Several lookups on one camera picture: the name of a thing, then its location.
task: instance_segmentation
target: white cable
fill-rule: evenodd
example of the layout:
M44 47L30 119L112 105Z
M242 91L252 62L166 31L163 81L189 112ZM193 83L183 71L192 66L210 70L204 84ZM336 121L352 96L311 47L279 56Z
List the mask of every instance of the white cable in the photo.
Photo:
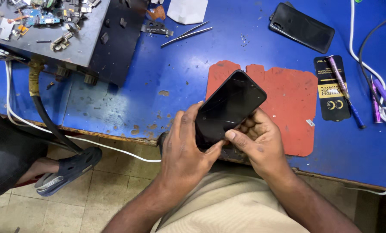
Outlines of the white cable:
M10 115L10 84L11 84L11 61L5 61L6 63L6 77L7 77L7 94L6 94L6 113L7 113L7 118L9 120L18 126L29 126L29 125L24 125L24 124L19 124L16 121L14 121Z
M353 37L354 37L354 0L351 0L350 54L358 62L359 59L354 54L354 51L352 50ZM376 71L374 71L371 67L369 67L366 63L364 63L364 62L362 62L362 63L364 65L364 67L367 68L367 70L369 70L371 73L373 73L378 78L378 80L381 82L381 85L383 86L383 88L385 90L386 89L386 83L384 82L383 78ZM380 98L380 103L383 104L383 98ZM380 111L381 118L386 122L386 107L379 107L378 109ZM357 190L367 191L367 192L371 192L371 193L378 194L378 195L386 195L386 191L374 192L374 191L367 190L367 189L357 189Z
M25 119L19 117L18 115L16 115L16 113L14 113L14 112L12 111L12 109L10 108L11 62L6 62L6 74L7 74L7 88L8 88L8 91L7 91L7 97L6 97L6 101L7 101L6 106L7 106L7 111L8 111L7 116L9 117L10 114L12 114L15 118L19 119L20 121L22 121L22 122L25 123L25 124L30 125L30 126L33 127L33 128L36 128L36 129L45 131L45 132L47 132L47 133L52 133L50 130L46 130L46 129L44 129L44 128L40 128L39 126L34 125L34 124L30 123L29 121L27 121L27 120L25 120ZM68 135L65 135L65 136L66 136L67 138L70 138L70 139L76 139L76 140L86 141L86 142L89 142L89 143L92 143L92 144L95 144L95 145L98 145L98 146L102 146L102 147L105 147L105 148L108 148L108 149L120 151L120 152L126 153L126 154L128 154L128 155L130 155L130 156L133 156L133 157L135 157L135 158L137 158L137 159L139 159L139 160L145 161L145 162L161 162L161 160L148 160L148 159L144 159L144 158L142 158L142 157L140 157L140 156L136 156L136 155L134 155L133 153L130 153L130 152L128 152L128 151L123 151L123 150L120 150L120 149L117 149L117 148L114 148L114 147L106 146L106 145L103 145L103 144L101 144L101 143L93 142L93 141L91 141L91 140L81 139L81 138L76 138L76 137L72 137L72 136L68 136Z

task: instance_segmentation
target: forearm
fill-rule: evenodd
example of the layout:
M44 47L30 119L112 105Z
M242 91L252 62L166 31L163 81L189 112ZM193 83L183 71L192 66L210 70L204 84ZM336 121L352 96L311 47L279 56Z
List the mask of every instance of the forearm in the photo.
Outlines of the forearm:
M288 167L265 178L289 216L310 232L360 232L343 213Z
M178 199L153 181L112 218L103 233L150 232L154 223L178 204Z

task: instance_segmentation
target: cracked phone screen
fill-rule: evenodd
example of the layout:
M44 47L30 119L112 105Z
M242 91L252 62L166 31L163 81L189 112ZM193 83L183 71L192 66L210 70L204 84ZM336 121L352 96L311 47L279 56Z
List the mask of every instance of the cracked phone screen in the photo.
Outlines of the cracked phone screen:
M199 109L195 121L197 146L210 148L227 130L242 123L266 98L266 93L245 72L233 72Z

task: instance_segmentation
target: tweezers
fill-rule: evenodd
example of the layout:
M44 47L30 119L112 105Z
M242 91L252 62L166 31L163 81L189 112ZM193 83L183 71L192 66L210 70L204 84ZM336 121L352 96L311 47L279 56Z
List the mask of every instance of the tweezers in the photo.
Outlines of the tweezers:
M206 21L206 22L204 22L204 23L202 23L202 24L200 24L200 25L195 26L194 28L192 28L192 29L186 31L185 33L183 33L183 34L181 34L181 35L179 35L179 36L176 37L175 39L170 40L169 42L162 44L161 47L163 48L163 47L165 47L165 46L167 46L167 45L169 45L169 44L172 44L172 43L174 43L174 42L176 42L176 41L180 41L180 40L189 38L189 37L191 37L191 36L200 34L200 33L202 33L202 32L208 31L208 30L212 30L213 27L209 27L209 28L206 28L206 29L203 29L203 30L200 30L200 31L196 31L196 32L190 33L190 32L192 32L192 31L196 30L197 28L199 28L199 27L201 27L201 26L207 24L209 21L210 21L210 20L208 20L208 21Z

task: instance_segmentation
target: black smartphone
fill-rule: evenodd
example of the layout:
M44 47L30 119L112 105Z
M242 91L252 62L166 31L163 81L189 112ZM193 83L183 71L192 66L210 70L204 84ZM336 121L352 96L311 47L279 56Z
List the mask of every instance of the black smartphone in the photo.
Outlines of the black smartphone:
M279 3L269 28L315 51L326 54L335 30L320 21Z
M196 117L196 144L208 149L227 130L240 125L267 98L266 93L242 70L233 72L201 106Z

